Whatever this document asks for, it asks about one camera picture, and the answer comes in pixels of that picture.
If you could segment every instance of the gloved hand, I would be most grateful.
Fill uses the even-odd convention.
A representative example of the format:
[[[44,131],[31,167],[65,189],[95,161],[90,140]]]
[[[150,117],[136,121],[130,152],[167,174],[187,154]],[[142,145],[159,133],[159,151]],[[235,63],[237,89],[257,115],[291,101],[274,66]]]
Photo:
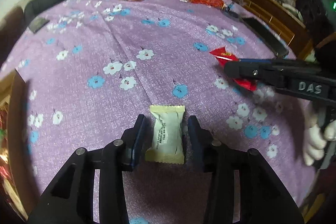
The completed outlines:
[[[317,122],[318,115],[314,112],[312,103],[310,103],[305,113],[306,129],[303,140],[303,159],[308,166],[312,165],[315,160],[323,158],[327,141],[336,140],[336,121],[328,124],[324,132],[321,132]]]

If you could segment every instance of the yellow candy wrapper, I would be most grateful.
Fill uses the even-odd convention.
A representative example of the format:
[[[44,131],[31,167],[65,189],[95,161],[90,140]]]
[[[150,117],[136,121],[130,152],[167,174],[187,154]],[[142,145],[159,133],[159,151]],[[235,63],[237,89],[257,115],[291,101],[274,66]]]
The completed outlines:
[[[183,164],[181,122],[185,111],[184,106],[149,107],[156,118],[152,147],[146,151],[147,161]]]

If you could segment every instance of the white lettering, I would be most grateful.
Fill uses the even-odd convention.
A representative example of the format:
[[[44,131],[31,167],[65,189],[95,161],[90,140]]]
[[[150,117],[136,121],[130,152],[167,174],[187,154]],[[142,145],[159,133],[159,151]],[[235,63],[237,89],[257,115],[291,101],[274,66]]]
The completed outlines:
[[[314,92],[314,85],[313,84],[310,84],[308,86],[308,89],[307,89],[307,92],[310,91],[310,92]]]
[[[315,87],[316,91],[315,91],[315,94],[320,94],[321,93],[321,85],[317,85]]]
[[[299,90],[304,90],[306,88],[306,83],[305,82],[300,82],[299,83]]]

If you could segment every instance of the purple tablecloth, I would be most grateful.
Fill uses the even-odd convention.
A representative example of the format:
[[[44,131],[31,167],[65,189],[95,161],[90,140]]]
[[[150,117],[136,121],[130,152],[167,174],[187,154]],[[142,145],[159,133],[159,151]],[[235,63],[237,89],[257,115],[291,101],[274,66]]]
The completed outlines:
[[[237,5],[233,10],[251,16]],[[225,46],[238,57],[272,58],[243,24],[186,0],[67,0],[41,16],[50,23],[35,35],[26,30],[0,73],[17,68],[29,82],[28,147],[41,193],[76,148],[104,147],[140,113],[152,128],[148,109],[158,104],[186,108],[186,162],[143,160],[136,171],[124,173],[131,223],[202,222],[210,174],[194,171],[190,161],[190,115],[229,147],[258,149],[296,203],[302,202],[314,169],[301,157],[299,101],[263,85],[242,94],[209,54]],[[97,195],[96,184],[96,221]]]

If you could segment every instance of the black phone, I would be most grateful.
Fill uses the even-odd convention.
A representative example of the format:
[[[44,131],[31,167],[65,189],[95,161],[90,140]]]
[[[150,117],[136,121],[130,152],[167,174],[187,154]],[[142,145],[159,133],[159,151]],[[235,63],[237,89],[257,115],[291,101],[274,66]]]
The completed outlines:
[[[258,20],[253,17],[240,18],[257,37],[275,54],[277,58],[284,58],[289,50]]]

